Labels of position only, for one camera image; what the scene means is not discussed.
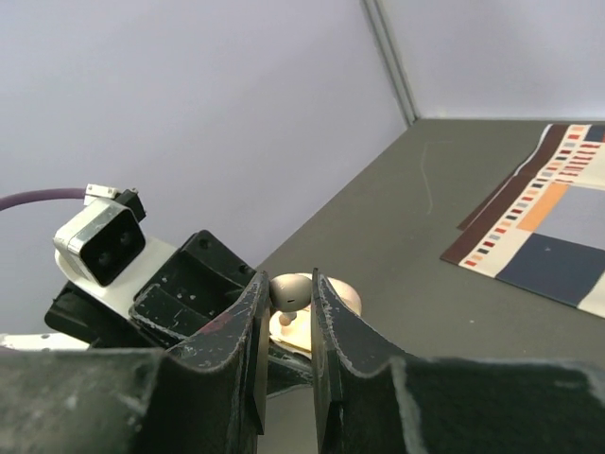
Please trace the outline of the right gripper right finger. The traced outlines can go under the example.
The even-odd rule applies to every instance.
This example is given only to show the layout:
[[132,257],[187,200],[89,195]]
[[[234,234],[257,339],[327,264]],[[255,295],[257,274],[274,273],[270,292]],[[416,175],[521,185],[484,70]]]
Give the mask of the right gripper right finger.
[[419,358],[312,274],[321,453],[600,453],[604,373],[562,359]]

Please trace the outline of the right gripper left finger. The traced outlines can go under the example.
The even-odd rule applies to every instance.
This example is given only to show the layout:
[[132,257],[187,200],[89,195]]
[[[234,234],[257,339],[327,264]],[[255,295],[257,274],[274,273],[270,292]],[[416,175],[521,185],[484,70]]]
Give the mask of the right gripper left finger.
[[264,431],[269,279],[163,349],[1,352],[5,453],[253,453]]

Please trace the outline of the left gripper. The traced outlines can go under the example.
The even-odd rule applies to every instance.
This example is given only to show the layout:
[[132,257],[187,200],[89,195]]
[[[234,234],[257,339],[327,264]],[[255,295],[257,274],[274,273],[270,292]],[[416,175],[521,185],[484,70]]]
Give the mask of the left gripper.
[[207,230],[179,248],[150,238],[108,285],[55,252],[67,283],[44,321],[96,348],[168,348],[195,334],[239,297],[255,269]]

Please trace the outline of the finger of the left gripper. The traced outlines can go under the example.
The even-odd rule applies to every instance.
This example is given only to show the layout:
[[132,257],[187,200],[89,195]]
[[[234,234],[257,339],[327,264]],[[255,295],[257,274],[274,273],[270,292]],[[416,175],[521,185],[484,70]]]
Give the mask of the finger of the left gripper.
[[268,353],[268,398],[313,385],[311,360],[286,350]]

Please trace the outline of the beige earbud charging case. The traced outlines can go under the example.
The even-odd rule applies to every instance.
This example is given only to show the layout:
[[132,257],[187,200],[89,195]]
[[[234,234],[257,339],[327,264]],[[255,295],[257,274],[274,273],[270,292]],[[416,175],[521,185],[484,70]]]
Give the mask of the beige earbud charging case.
[[[358,316],[362,313],[362,300],[358,292],[349,284],[329,277],[329,282],[344,304]],[[276,311],[269,321],[269,337],[286,350],[311,358],[310,306],[297,312],[297,317],[288,325],[280,311]]]

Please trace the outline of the beige earbud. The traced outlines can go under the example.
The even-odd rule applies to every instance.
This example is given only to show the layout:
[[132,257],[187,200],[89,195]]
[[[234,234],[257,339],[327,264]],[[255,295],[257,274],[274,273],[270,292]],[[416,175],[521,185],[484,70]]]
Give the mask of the beige earbud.
[[311,296],[312,281],[304,275],[286,273],[270,280],[269,298],[281,326],[290,326],[298,312],[310,305]]

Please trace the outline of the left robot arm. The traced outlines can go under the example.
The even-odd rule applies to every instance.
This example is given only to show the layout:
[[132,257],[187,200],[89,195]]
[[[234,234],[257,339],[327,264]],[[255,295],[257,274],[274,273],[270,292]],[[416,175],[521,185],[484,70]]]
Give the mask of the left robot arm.
[[269,337],[255,270],[208,231],[180,247],[120,227],[58,236],[67,282],[46,334],[7,336],[25,351],[163,348],[160,383],[185,395],[260,400],[308,387],[310,362]]

